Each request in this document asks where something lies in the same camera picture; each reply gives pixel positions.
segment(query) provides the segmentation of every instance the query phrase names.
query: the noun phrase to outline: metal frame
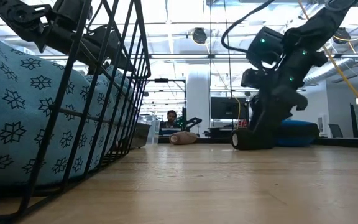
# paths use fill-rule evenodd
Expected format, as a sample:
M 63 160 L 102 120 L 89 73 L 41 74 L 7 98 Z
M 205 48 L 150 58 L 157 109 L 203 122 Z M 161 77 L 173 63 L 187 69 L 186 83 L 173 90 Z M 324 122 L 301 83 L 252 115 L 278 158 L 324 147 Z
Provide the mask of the metal frame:
M 356 54 L 332 54 L 335 59 L 351 58 L 358 60 L 358 53 Z M 68 60 L 66 55 L 39 55 L 40 58 L 47 60 Z M 149 59 L 152 60 L 214 60 L 227 62 L 229 54 L 149 54 Z M 230 54 L 230 59 L 235 62 L 248 62 L 245 54 Z
M 145 32 L 142 5 L 141 5 L 140 0 L 130 0 L 126 23 L 125 23 L 125 26 L 124 26 L 124 29 L 123 29 L 122 35 L 121 35 L 117 28 L 117 25 L 114 21 L 114 16 L 115 16 L 115 13 L 117 10 L 117 5 L 118 5 L 119 0 L 115 0 L 111 7 L 109 6 L 107 0 L 101 0 L 101 1 L 103 3 L 104 8 L 108 12 L 109 21 L 107 24 L 107 31 L 104 35 L 103 44 L 101 47 L 101 51 L 99 53 L 99 57 L 95 58 L 81 41 L 81 37 L 83 35 L 84 27 L 86 24 L 87 15 L 88 15 L 89 9 L 91 7 L 91 2 L 92 2 L 92 0 L 85 0 L 84 6 L 81 10 L 81 16 L 79 19 L 76 34 L 73 37 L 73 43 L 70 48 L 70 54 L 68 56 L 67 63 L 66 63 L 65 69 L 63 71 L 62 79 L 60 82 L 60 86 L 59 86 L 59 89 L 57 92 L 57 96 L 55 98 L 55 104 L 52 105 L 52 107 L 51 107 L 52 112 L 50 115 L 50 119 L 47 123 L 47 127 L 45 128 L 44 138 L 42 139 L 41 145 L 39 147 L 39 151 L 38 151 L 37 157 L 35 159 L 35 164 L 32 169 L 32 172 L 30 174 L 29 182 L 28 182 L 27 186 L 25 187 L 25 189 L 22 189 L 18 192 L 15 192 L 12 190 L 6 191 L 6 189 L 0 189 L 1 192 L 3 192 L 4 194 L 10 195 L 10 196 L 22 197 L 21 203 L 19 205 L 17 212 L 9 214 L 9 215 L 0 215 L 0 222 L 9 222 L 9 223 L 15 222 L 16 220 L 22 218 L 24 215 L 27 215 L 27 214 L 39 209 L 40 207 L 44 206 L 45 204 L 51 202 L 53 199 L 64 194 L 68 190 L 72 189 L 74 186 L 82 183 L 84 180 L 88 179 L 95 173 L 98 173 L 100 170 L 104 169 L 106 166 L 110 165 L 111 163 L 117 161 L 118 159 L 124 157 L 126 154 L 129 153 L 129 148 L 130 148 L 130 145 L 131 145 L 133 137 L 134 137 L 135 124 L 139 117 L 139 111 L 140 111 L 140 107 L 142 105 L 145 84 L 146 84 L 147 78 L 151 76 L 150 60 L 149 60 L 150 57 L 149 57 L 149 52 L 147 49 L 147 37 L 146 37 L 146 32 Z M 106 47 L 108 44 L 108 39 L 109 39 L 109 35 L 111 33 L 111 29 L 114 28 L 117 36 L 119 37 L 118 39 L 119 39 L 120 43 L 123 43 L 123 40 L 125 40 L 125 36 L 127 34 L 127 28 L 128 28 L 129 19 L 130 19 L 133 7 L 135 7 L 137 20 L 136 20 L 135 27 L 134 27 L 134 33 L 132 34 L 131 45 L 129 47 L 129 50 L 127 51 L 125 49 L 124 44 L 119 44 L 115 63 L 112 63 L 113 65 L 118 63 L 119 58 L 121 56 L 121 52 L 124 52 L 124 54 L 127 58 L 134 58 L 134 66 L 137 67 L 137 71 L 130 72 L 130 75 L 127 75 L 127 69 L 124 70 L 124 76 L 129 79 L 129 81 L 133 85 L 133 89 L 134 89 L 134 93 L 129 98 L 128 96 L 129 96 L 130 88 L 128 88 L 126 90 L 126 92 L 123 91 L 124 79 L 122 79 L 122 82 L 120 85 L 117 85 L 114 82 L 114 77 L 110 76 L 107 73 L 107 71 L 102 67 L 102 65 L 103 65 L 103 58 L 106 53 Z M 134 43 L 136 41 L 136 39 L 135 39 L 136 32 L 138 29 L 140 31 L 140 37 L 138 39 L 137 46 L 134 46 Z M 89 59 L 93 60 L 95 62 L 95 64 L 97 65 L 96 74 L 93 76 L 93 79 L 91 82 L 91 87 L 89 90 L 90 97 L 88 97 L 82 113 L 65 110 L 65 109 L 62 109 L 62 107 L 61 107 L 63 97 L 65 96 L 65 94 L 64 94 L 65 89 L 68 85 L 70 73 L 72 71 L 74 62 L 76 61 L 75 57 L 79 50 L 83 51 L 89 57 Z M 116 71 L 117 71 L 117 67 L 114 67 L 112 73 L 114 74 L 114 73 L 116 73 Z M 106 93 L 107 97 L 106 97 L 106 100 L 104 101 L 104 105 L 103 105 L 100 117 L 91 117 L 91 116 L 88 116 L 88 111 L 90 109 L 91 100 L 93 98 L 92 95 L 93 95 L 94 89 L 96 87 L 98 74 L 100 74 L 100 73 L 103 73 L 104 75 L 106 75 L 107 78 L 110 79 L 110 83 L 108 86 L 108 90 Z M 124 118 L 124 111 L 123 111 L 123 113 L 121 113 L 121 115 L 119 117 L 119 121 L 117 124 L 118 126 L 123 125 L 124 127 L 128 127 L 128 128 L 123 128 L 121 130 L 120 138 L 118 138 L 119 131 L 116 131 L 115 133 L 112 132 L 113 121 L 116 117 L 117 106 L 120 101 L 116 101 L 115 108 L 114 108 L 114 111 L 112 114 L 112 118 L 109 121 L 103 120 L 104 114 L 106 112 L 106 108 L 108 105 L 108 98 L 110 96 L 110 92 L 112 90 L 113 85 L 115 87 L 117 87 L 118 92 L 120 93 L 120 96 L 122 95 L 122 97 L 125 99 L 124 107 L 123 107 L 124 109 L 126 108 L 126 104 L 129 103 L 126 117 Z M 37 177 L 39 175 L 45 153 L 47 152 L 47 149 L 48 149 L 48 141 L 50 139 L 50 135 L 52 134 L 52 131 L 55 127 L 56 120 L 57 120 L 59 113 L 72 114 L 74 116 L 80 117 L 81 120 L 80 120 L 80 124 L 78 126 L 78 129 L 77 129 L 77 132 L 75 135 L 75 140 L 73 143 L 73 147 L 71 149 L 71 153 L 70 153 L 70 156 L 68 159 L 68 164 L 67 164 L 64 176 L 63 176 L 63 180 L 57 186 L 58 189 L 57 190 L 40 189 L 35 186 L 35 183 L 37 181 Z M 86 167 L 85 167 L 84 174 L 81 177 L 77 177 L 75 179 L 69 179 L 71 167 L 73 165 L 74 157 L 76 154 L 76 149 L 79 144 L 80 136 L 81 136 L 82 130 L 84 128 L 86 119 L 92 119 L 95 121 L 99 121 L 98 126 L 95 131 L 95 134 L 94 134 L 96 138 L 99 135 L 102 123 L 108 123 L 109 124 L 108 137 L 110 137 L 110 134 L 114 134 L 113 142 L 118 142 L 118 143 L 113 144 L 113 146 L 111 148 L 107 149 L 108 142 L 106 141 L 104 143 L 104 147 L 103 147 L 103 151 L 102 151 L 102 155 L 107 151 L 105 157 L 99 161 L 99 164 L 95 170 L 90 171 L 91 159 L 92 159 L 92 155 L 94 153 L 94 149 L 96 147 L 96 141 L 95 141 L 91 146 L 91 150 L 88 155 L 88 160 L 86 161 Z M 29 206 L 30 199 L 33 196 L 44 196 L 45 198 L 43 200 L 37 202 L 36 204 Z

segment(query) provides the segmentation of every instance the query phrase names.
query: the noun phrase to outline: pipe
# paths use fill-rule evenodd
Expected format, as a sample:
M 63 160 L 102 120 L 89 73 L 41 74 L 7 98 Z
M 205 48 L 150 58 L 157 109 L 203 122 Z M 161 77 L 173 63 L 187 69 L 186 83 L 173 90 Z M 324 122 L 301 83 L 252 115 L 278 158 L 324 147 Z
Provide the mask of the pipe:
M 344 52 L 344 54 L 353 54 L 353 51 L 348 50 Z M 352 58 L 345 58 L 337 60 L 336 63 L 342 71 L 345 71 L 349 68 L 352 68 L 357 62 Z M 312 83 L 318 83 L 319 81 L 325 80 L 328 77 L 331 77 L 336 74 L 337 71 L 334 65 L 331 62 L 328 62 L 322 67 L 313 67 L 303 81 L 305 83 L 305 86 L 307 86 Z

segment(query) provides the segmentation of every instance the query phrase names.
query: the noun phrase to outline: metal wire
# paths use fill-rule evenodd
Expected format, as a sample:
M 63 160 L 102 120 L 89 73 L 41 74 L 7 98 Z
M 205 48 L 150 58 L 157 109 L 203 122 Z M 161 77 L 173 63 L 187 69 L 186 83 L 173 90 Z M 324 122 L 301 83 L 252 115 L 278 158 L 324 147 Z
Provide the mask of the metal wire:
M 83 5 L 82 11 L 81 11 L 80 19 L 78 21 L 77 30 L 75 32 L 75 35 L 73 36 L 73 44 L 70 49 L 70 54 L 68 56 L 67 64 L 66 64 L 65 70 L 62 74 L 62 79 L 61 79 L 60 86 L 59 86 L 59 89 L 58 89 L 58 92 L 57 92 L 57 95 L 55 98 L 55 103 L 52 105 L 52 112 L 50 114 L 50 119 L 49 119 L 47 126 L 45 128 L 44 138 L 42 139 L 41 145 L 39 147 L 39 151 L 38 151 L 37 157 L 35 159 L 35 164 L 33 166 L 32 172 L 30 174 L 30 179 L 28 181 L 28 185 L 25 187 L 25 189 L 21 189 L 18 191 L 11 190 L 11 193 L 9 193 L 9 195 L 16 195 L 16 196 L 22 197 L 21 204 L 20 204 L 19 209 L 16 213 L 9 214 L 9 215 L 0 215 L 0 222 L 9 222 L 9 223 L 14 222 L 17 219 L 22 218 L 24 215 L 29 214 L 30 212 L 33 212 L 34 210 L 37 210 L 37 209 L 43 207 L 44 205 L 48 204 L 49 202 L 51 202 L 52 200 L 57 198 L 59 195 L 64 194 L 67 190 L 72 189 L 74 186 L 76 186 L 76 185 L 82 183 L 82 181 L 88 179 L 89 177 L 91 177 L 92 175 L 97 173 L 97 171 L 102 170 L 103 167 L 100 166 L 102 161 L 108 160 L 110 162 L 114 162 L 117 159 L 121 158 L 122 156 L 125 156 L 129 152 L 129 149 L 131 147 L 130 142 L 132 141 L 133 136 L 134 136 L 137 118 L 139 117 L 140 107 L 142 105 L 144 86 L 147 81 L 147 78 L 149 76 L 151 76 L 149 52 L 147 49 L 147 39 L 146 39 L 146 33 L 145 33 L 145 27 L 144 27 L 144 21 L 143 21 L 142 5 L 140 3 L 140 0 L 131 0 L 130 1 L 128 13 L 127 13 L 127 19 L 126 19 L 126 23 L 124 25 L 124 29 L 122 31 L 122 35 L 119 33 L 119 31 L 117 29 L 117 24 L 114 21 L 114 15 L 117 10 L 118 0 L 114 1 L 111 8 L 109 7 L 107 0 L 101 0 L 101 5 L 104 5 L 105 8 L 108 9 L 107 12 L 109 14 L 109 21 L 108 21 L 108 24 L 106 25 L 107 29 L 106 29 L 106 33 L 104 35 L 104 39 L 103 39 L 103 43 L 101 46 L 101 51 L 99 53 L 98 59 L 96 59 L 95 56 L 93 56 L 93 54 L 90 53 L 89 49 L 87 49 L 85 47 L 84 43 L 81 40 L 83 31 L 84 31 L 85 25 L 86 25 L 86 18 L 88 16 L 88 12 L 91 7 L 91 0 L 86 0 Z M 128 29 L 128 25 L 129 25 L 129 18 L 132 14 L 131 12 L 132 12 L 133 7 L 135 7 L 135 10 L 136 10 L 137 21 L 135 24 L 134 33 L 132 35 L 131 46 L 129 48 L 129 52 L 126 52 L 124 40 L 125 40 L 125 36 L 127 33 L 127 29 Z M 119 83 L 119 84 L 117 84 L 114 81 L 115 73 L 117 72 L 117 67 L 114 66 L 112 75 L 110 75 L 106 71 L 106 69 L 104 69 L 102 67 L 103 58 L 106 53 L 107 44 L 108 44 L 109 36 L 110 36 L 112 29 L 114 29 L 114 31 L 116 32 L 118 39 L 119 39 L 119 47 L 116 52 L 117 55 L 115 58 L 115 62 L 112 62 L 112 64 L 113 65 L 118 64 L 118 61 L 119 61 L 122 51 L 124 51 L 124 53 L 125 53 L 124 55 L 126 55 L 127 59 L 128 59 L 127 67 L 123 73 L 124 74 L 123 79 L 122 79 L 121 83 Z M 138 31 L 140 32 L 140 39 L 139 39 L 137 45 L 134 46 L 135 36 Z M 72 110 L 67 110 L 67 109 L 61 108 L 63 98 L 65 96 L 65 90 L 66 90 L 66 87 L 67 87 L 67 84 L 68 84 L 68 81 L 70 78 L 70 74 L 71 74 L 71 71 L 73 68 L 73 64 L 76 61 L 76 54 L 79 51 L 82 51 L 82 53 L 84 53 L 86 56 L 88 56 L 88 59 L 90 59 L 96 65 L 96 72 L 95 72 L 93 79 L 91 81 L 91 86 L 90 86 L 89 93 L 88 93 L 89 95 L 88 95 L 87 101 L 84 105 L 82 112 L 72 111 Z M 127 88 L 126 90 L 123 90 L 124 84 L 125 84 L 125 79 L 126 79 L 125 75 L 128 72 L 128 65 L 130 64 L 130 57 L 128 57 L 128 56 L 131 56 L 132 51 L 136 51 L 134 67 L 138 63 L 139 68 L 137 71 L 133 71 L 133 70 L 129 71 L 130 72 L 129 88 Z M 100 73 L 105 75 L 108 78 L 108 80 L 110 81 L 109 85 L 108 85 L 108 90 L 106 92 L 107 97 L 104 100 L 104 104 L 103 104 L 103 108 L 102 108 L 102 112 L 101 112 L 100 116 L 99 117 L 88 116 L 88 111 L 90 109 L 91 100 L 93 99 L 92 95 L 94 94 L 94 90 L 96 88 L 96 82 L 98 79 L 98 74 L 100 74 Z M 131 86 L 133 86 L 133 93 L 130 93 Z M 120 101 L 124 100 L 124 107 L 123 107 L 124 109 L 122 110 L 121 114 L 119 115 L 118 123 L 114 123 L 114 121 L 116 120 L 115 117 L 117 115 L 118 105 L 116 105 L 114 107 L 112 118 L 110 120 L 104 120 L 104 115 L 107 110 L 107 104 L 108 104 L 110 93 L 111 93 L 113 87 L 117 88 L 117 92 L 119 93 L 120 98 L 121 98 L 121 100 L 116 100 L 116 102 L 120 102 Z M 74 138 L 73 147 L 70 151 L 70 156 L 69 156 L 69 159 L 67 162 L 67 166 L 65 168 L 65 173 L 64 173 L 62 182 L 58 186 L 56 186 L 56 185 L 46 186 L 46 189 L 48 189 L 48 187 L 54 187 L 54 189 L 55 189 L 55 187 L 58 187 L 58 190 L 46 190 L 45 191 L 45 189 L 44 189 L 45 187 L 42 189 L 40 187 L 37 187 L 36 182 L 37 182 L 37 178 L 38 178 L 38 175 L 39 175 L 39 172 L 41 169 L 42 161 L 44 160 L 44 156 L 47 152 L 50 135 L 53 132 L 53 129 L 57 122 L 57 117 L 58 117 L 59 113 L 72 114 L 73 116 L 80 117 L 81 120 L 78 125 L 76 136 Z M 76 177 L 76 178 L 72 179 L 72 178 L 70 178 L 70 171 L 72 170 L 71 167 L 73 166 L 74 157 L 76 155 L 76 149 L 78 147 L 81 133 L 82 133 L 82 130 L 84 128 L 84 125 L 85 125 L 85 122 L 87 119 L 92 119 L 92 120 L 98 121 L 98 125 L 96 128 L 95 134 L 94 134 L 94 137 L 96 139 L 98 137 L 98 134 L 100 133 L 101 125 L 103 123 L 108 123 L 109 124 L 109 132 L 108 132 L 106 139 L 109 139 L 110 135 L 114 134 L 114 139 L 117 139 L 119 142 L 123 142 L 124 139 L 126 141 L 125 141 L 125 144 L 120 145 L 119 149 L 114 146 L 108 149 L 107 148 L 108 140 L 106 140 L 104 142 L 102 158 L 100 158 L 100 162 L 99 162 L 97 168 L 95 170 L 90 171 L 90 164 L 91 164 L 90 161 L 92 160 L 92 156 L 93 156 L 93 153 L 94 153 L 94 150 L 96 147 L 95 143 L 97 142 L 97 141 L 94 141 L 94 144 L 91 146 L 91 150 L 88 154 L 88 160 L 86 161 L 86 168 L 85 168 L 84 174 L 80 177 Z M 115 133 L 113 133 L 113 131 L 112 131 L 113 126 L 118 127 Z M 121 134 L 120 138 L 118 139 L 119 131 L 121 131 L 122 134 Z M 29 207 L 29 201 L 30 201 L 31 197 L 35 197 L 35 196 L 43 196 L 46 198 Z

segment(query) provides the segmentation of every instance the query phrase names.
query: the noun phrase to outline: white wall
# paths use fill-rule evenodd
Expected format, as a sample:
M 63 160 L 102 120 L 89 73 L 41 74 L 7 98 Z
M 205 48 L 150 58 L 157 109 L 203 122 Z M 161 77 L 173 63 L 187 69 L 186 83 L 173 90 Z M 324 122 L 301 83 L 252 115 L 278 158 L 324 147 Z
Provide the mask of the white wall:
M 292 119 L 318 123 L 318 118 L 324 117 L 323 130 L 325 130 L 324 133 L 327 136 L 330 136 L 326 81 L 319 82 L 317 86 L 306 87 L 306 91 L 301 92 L 301 94 L 308 99 L 308 107 L 304 111 L 297 111 L 293 108 L 291 111 Z
M 191 128 L 191 132 L 205 138 L 204 131 L 209 131 L 209 65 L 189 65 L 186 77 L 187 119 L 194 117 L 203 120 Z
M 358 83 L 353 84 L 358 91 Z M 350 104 L 356 103 L 356 96 L 345 83 L 327 85 L 329 121 L 338 124 L 345 138 L 353 137 Z

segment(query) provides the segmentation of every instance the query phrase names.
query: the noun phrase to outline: office chair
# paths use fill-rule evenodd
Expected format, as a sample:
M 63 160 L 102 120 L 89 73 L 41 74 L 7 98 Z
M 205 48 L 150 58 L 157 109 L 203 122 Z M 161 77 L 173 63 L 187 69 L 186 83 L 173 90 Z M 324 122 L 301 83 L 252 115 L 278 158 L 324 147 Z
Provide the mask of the office chair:
M 343 138 L 341 127 L 338 124 L 328 124 L 329 129 L 331 130 L 331 135 L 333 138 Z

